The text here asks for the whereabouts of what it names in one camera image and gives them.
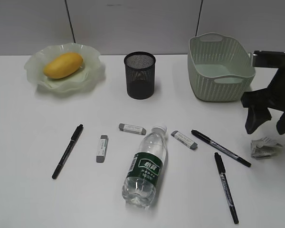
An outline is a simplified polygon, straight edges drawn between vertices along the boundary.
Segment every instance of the white eraser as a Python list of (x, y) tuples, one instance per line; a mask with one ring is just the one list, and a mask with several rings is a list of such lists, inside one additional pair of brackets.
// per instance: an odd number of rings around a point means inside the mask
[(108, 146), (108, 136), (102, 135), (100, 137), (98, 148), (97, 148), (97, 155), (96, 155), (96, 162), (103, 163), (105, 161), (106, 155), (106, 148)]
[(176, 138), (178, 141), (180, 141), (182, 144), (187, 146), (188, 148), (195, 150), (198, 146), (196, 142), (188, 138), (187, 136), (183, 135), (179, 131), (174, 131), (171, 133), (171, 135)]
[(119, 130), (123, 132), (129, 132), (129, 133), (134, 133), (134, 134), (142, 134), (146, 135), (147, 131), (143, 127), (139, 126), (134, 126), (134, 125), (128, 125), (124, 123), (120, 123), (118, 126)]

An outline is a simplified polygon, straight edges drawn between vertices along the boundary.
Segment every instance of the plate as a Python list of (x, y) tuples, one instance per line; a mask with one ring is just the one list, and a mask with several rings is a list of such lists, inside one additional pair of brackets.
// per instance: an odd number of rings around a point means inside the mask
[[(81, 55), (83, 65), (73, 74), (62, 79), (51, 79), (43, 74), (43, 68), (58, 56), (75, 52)], [(46, 89), (64, 93), (85, 87), (87, 84), (94, 86), (99, 81), (103, 72), (100, 70), (100, 53), (90, 46), (76, 43), (48, 46), (33, 54), (26, 62), (24, 69), (27, 71), (27, 80)]]

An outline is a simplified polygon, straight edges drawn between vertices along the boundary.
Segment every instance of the gray wall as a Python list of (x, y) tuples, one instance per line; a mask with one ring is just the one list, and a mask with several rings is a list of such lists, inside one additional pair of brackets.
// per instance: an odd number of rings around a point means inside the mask
[(248, 51), (285, 51), (285, 0), (204, 0), (198, 35), (218, 32)]
[[(67, 0), (76, 42), (102, 54), (187, 53), (202, 0)], [(218, 32), (247, 51), (285, 51), (285, 0), (204, 0), (198, 35)], [(0, 55), (72, 42), (64, 0), (0, 0)]]
[(0, 55), (72, 42), (64, 0), (0, 0)]
[(186, 53), (200, 0), (68, 0), (76, 42), (102, 54)]

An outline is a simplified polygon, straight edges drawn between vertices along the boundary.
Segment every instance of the black mesh pen holder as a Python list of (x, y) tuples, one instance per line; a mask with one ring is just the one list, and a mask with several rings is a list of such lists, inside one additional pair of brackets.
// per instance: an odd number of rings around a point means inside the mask
[(154, 55), (147, 52), (133, 52), (124, 58), (127, 93), (134, 99), (146, 99), (154, 93)]

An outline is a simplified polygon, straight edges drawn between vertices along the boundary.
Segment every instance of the basket handle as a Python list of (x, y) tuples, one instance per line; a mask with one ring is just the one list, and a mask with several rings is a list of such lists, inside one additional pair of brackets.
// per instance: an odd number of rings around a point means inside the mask
[(243, 80), (246, 79), (247, 77), (243, 77), (243, 76), (239, 76), (239, 75), (224, 75), (224, 76), (213, 77), (212, 79), (215, 83), (226, 84), (226, 82), (220, 82), (220, 80), (223, 78), (237, 78), (238, 79), (237, 82), (230, 83), (230, 84), (239, 84), (239, 83), (242, 83)]
[(221, 42), (225, 36), (219, 34), (219, 33), (206, 33), (203, 35), (198, 36), (199, 40), (201, 42)]

